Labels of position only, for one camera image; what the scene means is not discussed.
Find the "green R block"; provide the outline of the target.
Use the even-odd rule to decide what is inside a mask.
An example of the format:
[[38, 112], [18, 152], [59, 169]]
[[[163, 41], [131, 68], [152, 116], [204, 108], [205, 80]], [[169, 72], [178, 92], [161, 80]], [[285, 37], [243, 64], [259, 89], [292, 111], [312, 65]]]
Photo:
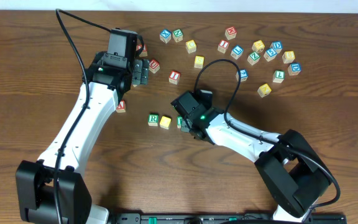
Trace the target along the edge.
[[148, 125], [149, 126], [158, 126], [159, 116], [157, 114], [149, 114], [148, 116]]

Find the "yellow O block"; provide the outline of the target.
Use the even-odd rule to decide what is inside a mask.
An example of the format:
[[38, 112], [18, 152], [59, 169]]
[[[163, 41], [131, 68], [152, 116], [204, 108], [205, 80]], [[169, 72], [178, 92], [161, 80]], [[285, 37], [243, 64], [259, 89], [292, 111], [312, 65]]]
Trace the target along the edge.
[[172, 123], [172, 119], [171, 119], [171, 118], [169, 118], [169, 117], [167, 117], [167, 116], [162, 116], [159, 125], [160, 125], [160, 127], [163, 128], [163, 129], [169, 129], [171, 123]]

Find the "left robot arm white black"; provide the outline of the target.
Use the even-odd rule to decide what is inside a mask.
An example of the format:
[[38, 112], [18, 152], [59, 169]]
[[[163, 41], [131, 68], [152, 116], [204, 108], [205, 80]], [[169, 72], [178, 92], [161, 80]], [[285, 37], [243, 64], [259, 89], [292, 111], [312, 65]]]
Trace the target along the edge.
[[148, 60], [139, 59], [142, 36], [112, 29], [106, 51], [83, 74], [78, 99], [61, 130], [35, 162], [16, 170], [21, 219], [29, 223], [107, 223], [110, 212], [95, 205], [83, 180], [94, 144], [132, 85], [145, 85]]

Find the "green B block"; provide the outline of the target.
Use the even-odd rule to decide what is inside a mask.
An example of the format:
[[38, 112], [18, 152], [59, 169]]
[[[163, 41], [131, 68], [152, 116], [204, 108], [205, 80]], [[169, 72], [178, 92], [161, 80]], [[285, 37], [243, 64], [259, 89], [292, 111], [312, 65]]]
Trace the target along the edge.
[[180, 129], [182, 126], [183, 118], [181, 116], [177, 117], [177, 128]]

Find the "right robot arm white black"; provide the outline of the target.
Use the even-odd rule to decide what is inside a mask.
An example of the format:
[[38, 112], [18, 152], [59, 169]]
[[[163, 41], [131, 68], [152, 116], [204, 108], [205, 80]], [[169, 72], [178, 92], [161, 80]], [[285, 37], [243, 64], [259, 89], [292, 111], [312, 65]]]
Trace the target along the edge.
[[227, 147], [252, 161], [278, 207], [273, 220], [304, 222], [332, 183], [332, 175], [306, 139], [259, 130], [212, 106], [210, 91], [186, 91], [172, 101], [181, 130]]

